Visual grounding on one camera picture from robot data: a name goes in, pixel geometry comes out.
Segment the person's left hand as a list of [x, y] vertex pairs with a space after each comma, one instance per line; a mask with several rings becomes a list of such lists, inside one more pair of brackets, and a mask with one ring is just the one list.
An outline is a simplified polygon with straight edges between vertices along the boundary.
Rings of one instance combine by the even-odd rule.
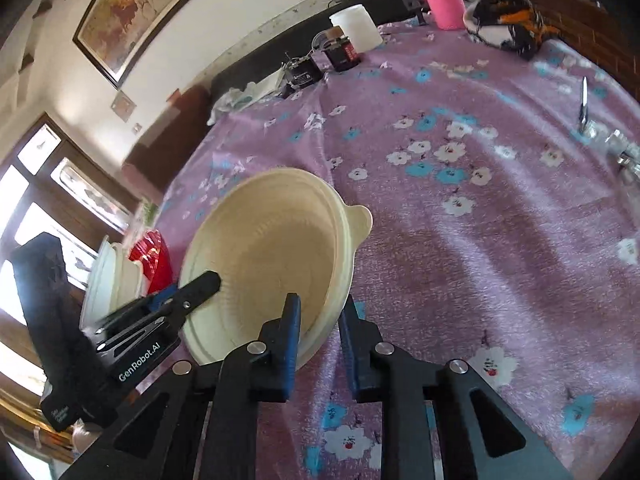
[[72, 443], [74, 452], [82, 454], [101, 437], [103, 429], [93, 422], [78, 420], [73, 424]]

